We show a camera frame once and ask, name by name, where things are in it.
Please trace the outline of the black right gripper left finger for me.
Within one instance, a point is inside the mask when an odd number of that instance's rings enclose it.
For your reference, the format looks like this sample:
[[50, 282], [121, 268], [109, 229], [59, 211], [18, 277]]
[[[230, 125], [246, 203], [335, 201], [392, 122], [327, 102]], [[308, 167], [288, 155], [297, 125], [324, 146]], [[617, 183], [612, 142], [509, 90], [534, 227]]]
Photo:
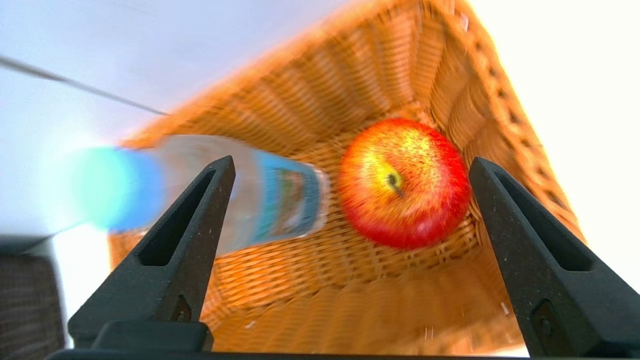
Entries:
[[233, 157], [211, 162], [67, 323], [87, 348], [116, 321], [198, 321], [233, 191]]

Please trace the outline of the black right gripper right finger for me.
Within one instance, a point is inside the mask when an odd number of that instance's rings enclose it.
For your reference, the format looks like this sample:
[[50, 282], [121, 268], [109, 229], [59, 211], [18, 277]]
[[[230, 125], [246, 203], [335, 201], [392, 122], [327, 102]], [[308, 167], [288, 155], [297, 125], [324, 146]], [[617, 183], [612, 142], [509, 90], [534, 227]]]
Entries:
[[529, 355], [638, 358], [638, 292], [503, 167], [469, 179]]

